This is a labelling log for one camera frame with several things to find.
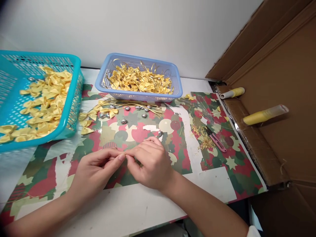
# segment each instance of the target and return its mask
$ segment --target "pink scissors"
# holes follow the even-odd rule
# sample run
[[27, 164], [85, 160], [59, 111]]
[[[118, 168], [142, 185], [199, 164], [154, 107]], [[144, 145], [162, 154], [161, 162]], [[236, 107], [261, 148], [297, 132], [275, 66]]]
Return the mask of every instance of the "pink scissors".
[[209, 137], [212, 139], [212, 141], [217, 145], [218, 149], [221, 152], [227, 152], [226, 148], [223, 146], [223, 144], [218, 140], [218, 138], [216, 137], [216, 135], [207, 127], [204, 126], [204, 129], [206, 130], [207, 134], [209, 135]]

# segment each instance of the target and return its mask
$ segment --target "plastic basket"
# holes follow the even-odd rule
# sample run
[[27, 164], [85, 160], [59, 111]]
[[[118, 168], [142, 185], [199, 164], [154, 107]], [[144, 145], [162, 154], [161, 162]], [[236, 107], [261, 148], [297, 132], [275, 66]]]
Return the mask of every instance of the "plastic basket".
[[58, 127], [49, 135], [25, 142], [11, 141], [0, 144], [0, 152], [21, 149], [71, 137], [75, 134], [78, 119], [84, 77], [80, 70], [81, 61], [71, 54], [33, 53], [0, 50], [0, 125], [15, 124], [19, 128], [27, 126], [30, 115], [21, 115], [23, 103], [34, 100], [30, 95], [20, 95], [27, 89], [29, 77], [44, 79], [39, 66], [47, 65], [55, 71], [67, 70], [72, 80]]
[[[161, 70], [168, 70], [168, 76], [170, 74], [170, 79], [172, 81], [171, 87], [174, 87], [173, 94], [158, 94], [158, 93], [149, 93], [149, 92], [131, 92], [131, 91], [121, 91], [114, 90], [111, 88], [111, 82], [108, 80], [113, 74], [113, 71], [116, 70], [116, 66], [120, 66], [122, 62], [127, 63], [132, 67], [143, 68], [140, 61], [143, 62], [147, 68], [151, 68], [154, 63], [157, 67], [159, 66], [159, 72]], [[142, 58], [132, 55], [111, 53], [109, 54], [100, 69], [99, 75], [95, 82], [95, 87], [101, 91], [109, 93], [115, 99], [124, 99], [124, 100], [139, 100], [139, 101], [161, 101], [161, 102], [170, 102], [173, 99], [179, 98], [182, 96], [182, 85], [180, 80], [179, 71], [176, 65], [164, 61]]]

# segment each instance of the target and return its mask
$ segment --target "hand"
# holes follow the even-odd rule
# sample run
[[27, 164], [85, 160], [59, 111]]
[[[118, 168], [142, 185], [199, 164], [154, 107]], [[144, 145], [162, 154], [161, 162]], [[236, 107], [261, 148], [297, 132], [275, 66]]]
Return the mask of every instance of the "hand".
[[66, 195], [73, 204], [80, 207], [104, 189], [124, 159], [124, 152], [114, 148], [106, 148], [84, 156]]
[[176, 171], [171, 167], [170, 159], [156, 137], [150, 137], [131, 150], [125, 151], [127, 167], [137, 182], [162, 192]]

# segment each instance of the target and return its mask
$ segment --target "white wall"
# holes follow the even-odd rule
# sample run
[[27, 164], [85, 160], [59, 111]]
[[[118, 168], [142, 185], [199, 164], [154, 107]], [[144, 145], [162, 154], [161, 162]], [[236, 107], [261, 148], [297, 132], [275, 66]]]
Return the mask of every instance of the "white wall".
[[75, 54], [90, 67], [120, 52], [173, 62], [182, 77], [204, 78], [261, 2], [11, 0], [0, 21], [0, 39], [9, 44], [0, 45]]

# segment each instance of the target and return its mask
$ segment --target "thread spool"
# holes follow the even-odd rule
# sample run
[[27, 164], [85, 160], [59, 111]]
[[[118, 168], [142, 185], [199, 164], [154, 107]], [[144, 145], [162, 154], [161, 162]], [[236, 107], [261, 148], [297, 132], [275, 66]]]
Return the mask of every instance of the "thread spool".
[[282, 115], [289, 112], [289, 109], [284, 105], [277, 105], [267, 110], [259, 111], [243, 118], [243, 121], [247, 125], [253, 125], [256, 123], [265, 122], [271, 118]]
[[226, 99], [226, 98], [236, 97], [236, 96], [242, 95], [243, 93], [245, 93], [245, 89], [243, 87], [238, 87], [221, 94], [220, 98]]

